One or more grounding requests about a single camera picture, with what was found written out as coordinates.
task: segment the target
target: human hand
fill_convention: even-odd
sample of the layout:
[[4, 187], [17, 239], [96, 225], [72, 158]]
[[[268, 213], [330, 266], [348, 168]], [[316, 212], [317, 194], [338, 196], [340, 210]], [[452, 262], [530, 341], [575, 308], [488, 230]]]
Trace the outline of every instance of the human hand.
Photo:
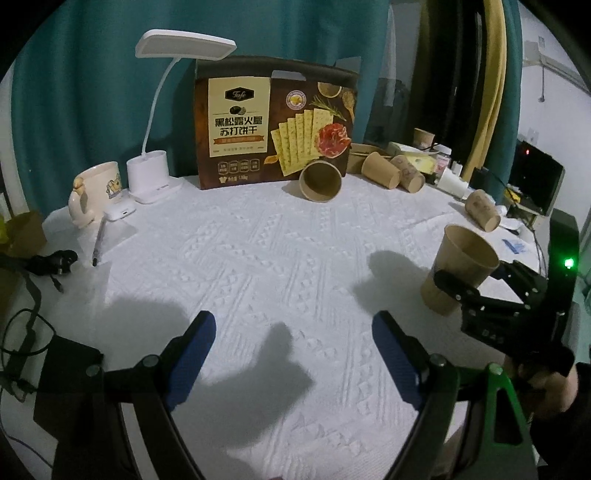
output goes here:
[[533, 413], [540, 420], [549, 420], [567, 411], [577, 396], [579, 377], [574, 365], [568, 376], [563, 377], [538, 364], [517, 365], [507, 356], [503, 368], [510, 378], [520, 378], [532, 387], [516, 388], [526, 418]]

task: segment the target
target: teal curtain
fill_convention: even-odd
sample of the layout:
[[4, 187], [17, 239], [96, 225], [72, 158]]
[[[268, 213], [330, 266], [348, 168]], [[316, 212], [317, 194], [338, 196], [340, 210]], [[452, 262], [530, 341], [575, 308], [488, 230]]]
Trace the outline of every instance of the teal curtain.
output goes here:
[[519, 109], [521, 107], [521, 63], [523, 57], [521, 19], [517, 0], [503, 0], [503, 12], [505, 13], [507, 36], [505, 87], [501, 97], [499, 116], [484, 163], [484, 166], [494, 174], [487, 176], [484, 188], [497, 201], [501, 199], [505, 190], [499, 180], [505, 183], [509, 181], [515, 157]]
[[[150, 103], [169, 59], [136, 59], [151, 28], [231, 38], [235, 54], [333, 65], [361, 57], [353, 140], [368, 122], [384, 52], [388, 0], [67, 0], [15, 63], [12, 134], [29, 206], [64, 206], [77, 173], [140, 153]], [[196, 173], [194, 62], [171, 71], [148, 149], [168, 152], [171, 174]]]

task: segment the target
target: lamp head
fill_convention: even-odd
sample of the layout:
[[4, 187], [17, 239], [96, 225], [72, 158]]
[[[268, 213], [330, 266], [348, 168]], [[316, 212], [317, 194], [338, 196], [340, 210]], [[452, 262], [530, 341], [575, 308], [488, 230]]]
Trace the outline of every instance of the lamp head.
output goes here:
[[180, 30], [148, 30], [135, 46], [139, 59], [179, 57], [198, 60], [221, 60], [236, 50], [236, 43], [227, 38]]

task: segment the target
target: black monitor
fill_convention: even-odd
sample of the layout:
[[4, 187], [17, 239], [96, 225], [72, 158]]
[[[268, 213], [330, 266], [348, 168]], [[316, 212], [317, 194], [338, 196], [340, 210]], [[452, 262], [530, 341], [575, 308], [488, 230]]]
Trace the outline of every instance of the black monitor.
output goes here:
[[549, 215], [564, 177], [564, 167], [527, 142], [518, 142], [509, 183], [531, 199], [537, 210]]

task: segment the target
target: white desk lamp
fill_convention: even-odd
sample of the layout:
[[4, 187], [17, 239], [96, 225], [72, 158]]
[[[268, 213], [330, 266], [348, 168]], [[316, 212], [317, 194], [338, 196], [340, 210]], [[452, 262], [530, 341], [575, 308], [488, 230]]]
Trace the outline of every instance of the white desk lamp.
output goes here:
[[142, 144], [142, 154], [127, 161], [129, 194], [137, 202], [154, 203], [181, 187], [181, 180], [168, 173], [168, 161], [164, 150], [146, 152], [154, 109], [162, 85], [174, 64], [180, 59], [221, 60], [236, 50], [236, 43], [227, 38], [212, 37], [201, 33], [177, 30], [148, 30], [135, 46], [139, 59], [172, 57], [156, 88], [148, 128]]

